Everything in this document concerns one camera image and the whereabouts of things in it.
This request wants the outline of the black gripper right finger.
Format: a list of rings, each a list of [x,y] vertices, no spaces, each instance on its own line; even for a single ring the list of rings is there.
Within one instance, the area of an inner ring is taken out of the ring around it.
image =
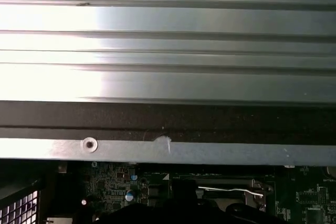
[[[242,192],[256,198],[265,198],[264,194],[245,188],[218,188],[197,185],[194,180],[184,181],[184,213],[186,219],[198,223],[281,223],[275,216],[250,205],[234,202],[221,209],[213,198],[198,196],[197,192],[231,193]]]

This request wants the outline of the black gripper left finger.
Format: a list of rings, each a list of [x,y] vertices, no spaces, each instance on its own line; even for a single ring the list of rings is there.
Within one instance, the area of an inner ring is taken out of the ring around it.
[[[183,223],[184,182],[171,183],[172,197],[156,206],[135,203],[101,217],[101,223]]]

